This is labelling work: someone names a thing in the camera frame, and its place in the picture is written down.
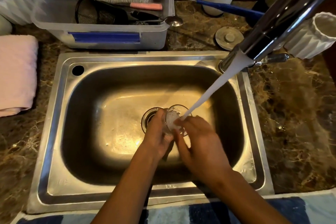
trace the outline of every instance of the sink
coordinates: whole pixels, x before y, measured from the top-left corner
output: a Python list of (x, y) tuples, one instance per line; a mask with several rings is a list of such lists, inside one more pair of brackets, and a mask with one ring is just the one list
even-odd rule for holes
[[(99, 209), (141, 144), (156, 110), (191, 107), (221, 75), (227, 52), (61, 54), (55, 74), (29, 213)], [(221, 138), (234, 170), (273, 194), (249, 78), (243, 71), (192, 112)], [(149, 205), (205, 198), (176, 145), (159, 163)]]

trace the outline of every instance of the drain strainer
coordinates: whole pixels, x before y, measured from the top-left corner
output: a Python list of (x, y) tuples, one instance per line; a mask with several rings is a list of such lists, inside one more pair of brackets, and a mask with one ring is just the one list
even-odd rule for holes
[(151, 119), (154, 117), (156, 112), (160, 109), (160, 107), (153, 107), (150, 108), (148, 111), (145, 112), (145, 114), (142, 116), (141, 119), (141, 128), (144, 133), (146, 133), (147, 126)]

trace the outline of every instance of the person's left hand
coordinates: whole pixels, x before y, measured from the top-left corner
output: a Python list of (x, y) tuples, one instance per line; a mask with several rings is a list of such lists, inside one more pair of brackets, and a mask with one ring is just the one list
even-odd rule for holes
[(164, 134), (162, 131), (165, 115), (166, 110), (162, 108), (156, 112), (148, 124), (145, 138), (142, 142), (147, 149), (153, 151), (157, 160), (160, 160), (165, 155), (170, 142), (174, 139), (173, 135)]

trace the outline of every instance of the clear plastic bin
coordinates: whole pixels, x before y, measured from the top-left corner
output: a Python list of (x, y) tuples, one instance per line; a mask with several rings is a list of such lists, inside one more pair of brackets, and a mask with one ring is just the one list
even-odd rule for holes
[[(169, 25), (76, 24), (78, 0), (36, 0), (31, 20), (71, 48), (159, 50)], [(162, 18), (175, 15), (174, 0), (154, 0), (163, 6)]]

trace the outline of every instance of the marble countertop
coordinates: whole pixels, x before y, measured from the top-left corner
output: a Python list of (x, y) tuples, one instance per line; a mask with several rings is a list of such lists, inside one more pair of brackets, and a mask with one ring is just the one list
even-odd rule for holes
[[(218, 50), (213, 40), (218, 29), (249, 29), (242, 17), (209, 18), (199, 5), (185, 1), (175, 6), (185, 24), (169, 29), (164, 50)], [(38, 89), (31, 110), (0, 118), (0, 223), (25, 209), (57, 57), (74, 51), (34, 25), (17, 26), (15, 34), (34, 35), (40, 42)], [(336, 87), (322, 56), (292, 58), (249, 72), (275, 192), (335, 187)]]

